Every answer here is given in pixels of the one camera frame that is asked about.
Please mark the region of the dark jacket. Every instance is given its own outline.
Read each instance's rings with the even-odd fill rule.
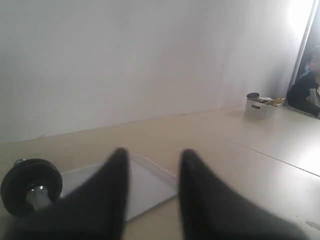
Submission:
[[[307,98],[310,96],[310,89],[318,89],[318,87],[319,84],[312,72],[301,76],[286,95],[289,106],[317,117],[320,107],[309,102]]]

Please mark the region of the dumbbell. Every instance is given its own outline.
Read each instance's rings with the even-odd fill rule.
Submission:
[[[23,217],[56,202],[62,185],[61,174],[49,161],[19,159],[4,176],[0,192],[5,209]]]

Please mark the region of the dumbbell weight plate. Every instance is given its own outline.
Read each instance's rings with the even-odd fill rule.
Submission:
[[[16,217],[33,213],[34,209],[26,201],[26,196],[35,186],[46,187],[49,199],[55,202],[62,190],[61,174],[52,163],[39,158],[14,165],[1,184],[1,198],[5,209]]]

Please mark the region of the table surface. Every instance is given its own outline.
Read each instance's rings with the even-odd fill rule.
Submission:
[[[0,177],[16,159],[43,158],[66,172],[99,163],[116,147],[177,174],[180,152],[192,148],[235,191],[319,239],[318,136],[316,118],[280,107],[262,120],[236,107],[0,145]],[[182,239],[178,209],[177,199],[161,204],[130,221],[124,238]],[[10,219],[1,203],[1,232]]]

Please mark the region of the white wall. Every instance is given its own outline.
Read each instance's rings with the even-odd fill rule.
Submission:
[[[0,0],[0,143],[284,96],[313,0]]]

